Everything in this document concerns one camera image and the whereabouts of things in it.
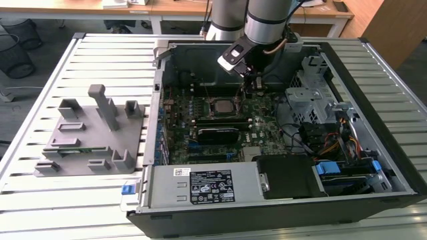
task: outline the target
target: blue tab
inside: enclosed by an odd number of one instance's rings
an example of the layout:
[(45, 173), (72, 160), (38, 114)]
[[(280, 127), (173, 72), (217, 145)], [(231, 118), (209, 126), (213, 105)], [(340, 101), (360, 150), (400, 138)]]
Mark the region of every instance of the blue tab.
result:
[(235, 155), (235, 153), (233, 153), (233, 152), (227, 153), (227, 160), (232, 159), (233, 155)]
[(134, 185), (122, 185), (121, 186), (121, 195), (133, 195), (136, 193)]
[(381, 165), (380, 165), (379, 161), (373, 160), (372, 166), (373, 166), (376, 172), (379, 172), (381, 170)]
[(339, 174), (340, 167), (336, 162), (333, 161), (323, 161), (316, 166), (315, 169), (317, 170), (317, 174)]
[(323, 171), (320, 164), (315, 166), (315, 169), (317, 170), (319, 175), (325, 174), (325, 171)]

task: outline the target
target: workbench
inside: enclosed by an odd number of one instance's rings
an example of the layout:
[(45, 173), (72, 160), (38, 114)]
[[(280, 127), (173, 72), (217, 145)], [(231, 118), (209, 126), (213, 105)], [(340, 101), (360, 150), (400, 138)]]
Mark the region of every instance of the workbench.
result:
[[(197, 0), (149, 0), (146, 5), (130, 5), (129, 8), (102, 9), (101, 0), (0, 0), (0, 18), (28, 19), (90, 19), (90, 20), (145, 20), (150, 21), (152, 33), (161, 34), (161, 21), (203, 21), (207, 4)], [(313, 24), (319, 28), (309, 36), (319, 35), (319, 29), (329, 38), (337, 38), (351, 12), (339, 12), (332, 0), (316, 7), (299, 9), (292, 24)]]
[[(121, 186), (141, 177), (144, 145), (150, 114), (156, 68), (156, 40), (200, 40), (192, 35), (86, 34), (64, 51), (50, 78), (32, 106), (0, 161), (0, 239), (126, 239), (148, 237), (125, 218)], [(427, 109), (368, 43), (357, 39), (305, 38), (329, 42), (381, 120), (427, 179)], [(34, 177), (60, 113), (61, 99), (86, 96), (90, 84), (105, 85), (114, 104), (137, 100), (145, 105), (136, 171), (132, 174)], [(333, 80), (343, 100), (345, 90)], [(387, 210), (356, 223), (228, 233), (185, 239), (425, 239), (427, 201)]]

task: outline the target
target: sticker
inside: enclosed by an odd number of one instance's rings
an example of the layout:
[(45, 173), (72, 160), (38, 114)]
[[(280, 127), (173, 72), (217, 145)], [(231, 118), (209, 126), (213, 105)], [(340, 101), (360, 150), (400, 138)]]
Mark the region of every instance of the sticker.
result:
[(235, 202), (232, 171), (189, 172), (189, 195), (189, 201), (193, 205)]
[(148, 14), (148, 11), (128, 11), (130, 14)]
[(189, 176), (191, 168), (173, 168), (173, 177)]

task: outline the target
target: desk leg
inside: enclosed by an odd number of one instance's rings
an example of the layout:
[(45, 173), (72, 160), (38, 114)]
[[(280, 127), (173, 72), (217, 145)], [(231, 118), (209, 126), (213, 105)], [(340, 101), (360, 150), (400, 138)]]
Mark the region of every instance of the desk leg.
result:
[(161, 35), (161, 26), (160, 26), (161, 16), (158, 15), (149, 16), (149, 21), (152, 26), (152, 34)]
[(345, 27), (345, 23), (348, 21), (348, 18), (339, 18), (335, 19), (335, 24), (331, 27), (331, 30), (328, 31), (327, 37), (328, 38), (339, 38), (343, 32), (343, 29)]
[(0, 99), (5, 102), (9, 103), (13, 101), (14, 96), (10, 93), (10, 91), (2, 86), (2, 84), (0, 83)]

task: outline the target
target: aluminum extrusion table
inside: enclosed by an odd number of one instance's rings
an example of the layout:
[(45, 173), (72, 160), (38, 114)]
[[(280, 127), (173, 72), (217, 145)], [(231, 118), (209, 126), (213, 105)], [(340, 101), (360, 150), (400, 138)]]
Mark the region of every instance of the aluminum extrusion table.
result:
[[(117, 239), (148, 237), (121, 212), (121, 186), (140, 177), (154, 77), (153, 46), (157, 39), (197, 40), (191, 35), (86, 34), (72, 39), (9, 149), (0, 161), (0, 239)], [(327, 41), (335, 49), (405, 154), (427, 179), (427, 109), (368, 43), (357, 39), (305, 38)], [(118, 105), (137, 100), (145, 108), (137, 169), (132, 174), (33, 176), (41, 149), (60, 113), (61, 98), (86, 97), (90, 84), (105, 85), (105, 95)], [(336, 84), (344, 100), (344, 89)], [(427, 201), (387, 210), (356, 223), (185, 237), (185, 239), (359, 240), (425, 239)]]

